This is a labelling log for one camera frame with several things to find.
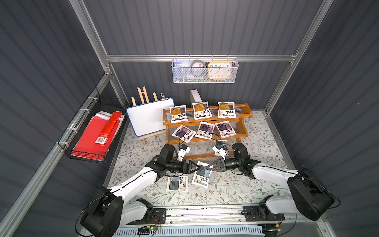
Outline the purple coffee bag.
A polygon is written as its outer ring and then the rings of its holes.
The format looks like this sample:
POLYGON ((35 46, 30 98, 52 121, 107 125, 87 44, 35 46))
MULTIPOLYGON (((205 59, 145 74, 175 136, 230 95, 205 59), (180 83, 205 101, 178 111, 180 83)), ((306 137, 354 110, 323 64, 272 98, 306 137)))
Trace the purple coffee bag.
POLYGON ((223 121, 223 122, 216 123, 215 126, 219 130, 220 137, 223 139, 236 135, 236 132, 233 129, 233 127, 229 121, 223 121))
POLYGON ((185 143, 191 142, 191 140, 195 137, 195 135, 196 135, 196 131, 194 131, 194 130, 186 127, 186 126, 183 126, 183 125, 180 125, 172 133, 173 137, 179 138, 181 141, 183 141, 185 143))
POLYGON ((196 138, 211 140, 213 136, 213 131, 215 128, 215 124, 200 122, 197 133, 195 135, 196 138))

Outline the blue-grey coffee bag front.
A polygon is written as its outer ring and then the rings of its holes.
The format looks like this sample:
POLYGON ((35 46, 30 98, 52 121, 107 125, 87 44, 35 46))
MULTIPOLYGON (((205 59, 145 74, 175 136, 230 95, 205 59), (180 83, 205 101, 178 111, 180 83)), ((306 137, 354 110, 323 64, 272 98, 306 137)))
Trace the blue-grey coffee bag front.
POLYGON ((169 177, 167 181, 167 192, 187 192, 189 177, 182 175, 178 177, 169 177))

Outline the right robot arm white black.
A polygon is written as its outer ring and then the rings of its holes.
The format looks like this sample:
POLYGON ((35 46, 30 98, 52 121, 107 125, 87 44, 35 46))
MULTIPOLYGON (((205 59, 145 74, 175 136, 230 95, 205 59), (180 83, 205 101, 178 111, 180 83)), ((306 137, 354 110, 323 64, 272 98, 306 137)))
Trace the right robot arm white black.
POLYGON ((233 144, 232 149, 232 158, 223 156, 207 165, 207 170, 225 172, 237 169, 241 175, 274 183, 288 191, 287 195, 265 197, 260 202, 262 213, 300 213, 305 218, 316 221, 327 210, 337 207, 335 202, 339 199, 310 169, 288 170, 264 164, 250 158, 242 143, 233 144))

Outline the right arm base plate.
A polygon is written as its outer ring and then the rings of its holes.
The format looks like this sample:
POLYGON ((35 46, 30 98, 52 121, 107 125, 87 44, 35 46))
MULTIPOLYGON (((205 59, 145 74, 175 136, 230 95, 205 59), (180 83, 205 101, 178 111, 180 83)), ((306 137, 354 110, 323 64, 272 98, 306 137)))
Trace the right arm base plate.
POLYGON ((285 220, 285 216, 282 213, 273 214, 267 207, 259 205, 243 206, 241 215, 245 217, 247 222, 259 222, 259 221, 278 221, 285 220))

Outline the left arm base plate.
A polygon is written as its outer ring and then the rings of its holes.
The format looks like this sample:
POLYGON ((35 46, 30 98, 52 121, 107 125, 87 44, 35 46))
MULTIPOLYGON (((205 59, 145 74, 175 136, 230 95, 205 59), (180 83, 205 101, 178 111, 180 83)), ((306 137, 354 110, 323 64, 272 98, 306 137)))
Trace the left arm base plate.
POLYGON ((148 209, 147 213, 141 220, 130 222, 127 225, 155 225, 157 223, 165 224, 166 212, 166 208, 148 209))

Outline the orange wooden three-tier shelf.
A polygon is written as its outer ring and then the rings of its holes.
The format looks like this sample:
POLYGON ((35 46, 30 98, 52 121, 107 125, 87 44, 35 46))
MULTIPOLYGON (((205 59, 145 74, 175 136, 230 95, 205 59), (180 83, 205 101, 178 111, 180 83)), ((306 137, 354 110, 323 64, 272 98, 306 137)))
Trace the orange wooden three-tier shelf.
POLYGON ((244 119, 253 116, 248 104, 235 105, 235 117, 219 118, 219 107, 211 106, 210 118, 196 120, 194 109, 187 109, 187 120, 177 123, 171 122, 169 109, 163 110, 163 124, 166 126, 166 143, 170 145, 182 144, 190 146, 190 156, 187 159, 210 158, 215 156, 212 149, 216 141, 225 143, 229 154, 233 154, 232 143, 240 143, 242 138, 248 137, 244 119))

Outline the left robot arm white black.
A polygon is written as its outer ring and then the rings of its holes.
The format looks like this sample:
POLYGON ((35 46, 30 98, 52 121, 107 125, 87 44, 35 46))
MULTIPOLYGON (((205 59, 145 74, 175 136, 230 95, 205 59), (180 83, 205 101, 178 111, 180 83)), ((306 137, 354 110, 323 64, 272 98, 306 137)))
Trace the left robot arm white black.
POLYGON ((189 151, 190 147, 186 144, 178 148, 164 145, 160 153, 136 175, 111 188, 99 188, 94 200, 79 214, 76 224, 87 229, 91 237, 111 237, 120 226, 140 220, 149 222, 153 216, 153 206, 142 198, 134 203, 130 200, 164 176, 196 172, 198 165, 184 159, 189 151))

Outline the yellow coffee bag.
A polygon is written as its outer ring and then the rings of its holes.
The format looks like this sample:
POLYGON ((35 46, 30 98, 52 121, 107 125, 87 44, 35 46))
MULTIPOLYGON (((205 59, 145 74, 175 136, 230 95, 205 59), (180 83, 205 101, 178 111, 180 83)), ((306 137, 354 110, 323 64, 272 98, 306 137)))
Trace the yellow coffee bag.
POLYGON ((188 121, 186 109, 186 105, 170 107, 171 123, 188 121))
POLYGON ((234 102, 218 102, 218 118, 236 118, 234 102))
POLYGON ((192 103, 192 108, 195 120, 212 117, 212 113, 208 107, 208 101, 192 103))

